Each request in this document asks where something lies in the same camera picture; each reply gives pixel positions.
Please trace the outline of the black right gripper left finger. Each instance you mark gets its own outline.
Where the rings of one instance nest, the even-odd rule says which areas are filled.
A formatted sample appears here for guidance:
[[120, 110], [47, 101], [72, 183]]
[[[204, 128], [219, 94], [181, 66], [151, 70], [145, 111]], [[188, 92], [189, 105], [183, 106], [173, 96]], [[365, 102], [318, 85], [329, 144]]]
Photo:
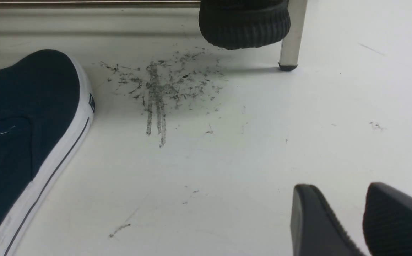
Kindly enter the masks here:
[[290, 230], [294, 256], [364, 255], [315, 185], [294, 186]]

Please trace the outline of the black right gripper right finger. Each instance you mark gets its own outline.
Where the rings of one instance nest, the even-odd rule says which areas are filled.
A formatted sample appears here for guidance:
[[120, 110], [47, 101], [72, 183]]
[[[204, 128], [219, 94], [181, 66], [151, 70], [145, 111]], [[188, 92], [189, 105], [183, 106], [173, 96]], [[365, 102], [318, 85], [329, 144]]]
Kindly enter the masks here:
[[369, 185], [363, 234], [372, 256], [412, 256], [412, 197], [382, 182]]

